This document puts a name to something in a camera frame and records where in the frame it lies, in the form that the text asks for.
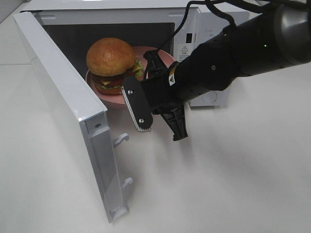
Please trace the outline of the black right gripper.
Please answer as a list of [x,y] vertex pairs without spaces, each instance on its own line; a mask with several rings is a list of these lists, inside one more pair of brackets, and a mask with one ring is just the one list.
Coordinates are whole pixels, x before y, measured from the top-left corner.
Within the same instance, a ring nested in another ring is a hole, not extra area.
[[160,114],[173,132],[173,141],[188,137],[184,103],[192,99],[192,68],[189,62],[167,67],[158,50],[148,50],[141,85],[152,114]]

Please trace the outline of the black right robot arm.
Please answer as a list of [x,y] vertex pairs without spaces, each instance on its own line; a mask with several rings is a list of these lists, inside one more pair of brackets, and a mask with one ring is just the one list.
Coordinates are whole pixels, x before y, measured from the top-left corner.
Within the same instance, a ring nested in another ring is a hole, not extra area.
[[218,1],[204,0],[214,15],[228,25],[201,43],[182,62],[164,67],[158,50],[145,52],[147,67],[138,88],[136,128],[148,131],[153,115],[161,115],[173,139],[187,137],[185,102],[209,91],[223,91],[237,77],[249,77],[309,63],[311,60],[311,3],[268,0],[263,6],[232,0],[230,4],[257,13],[240,25],[217,8]]

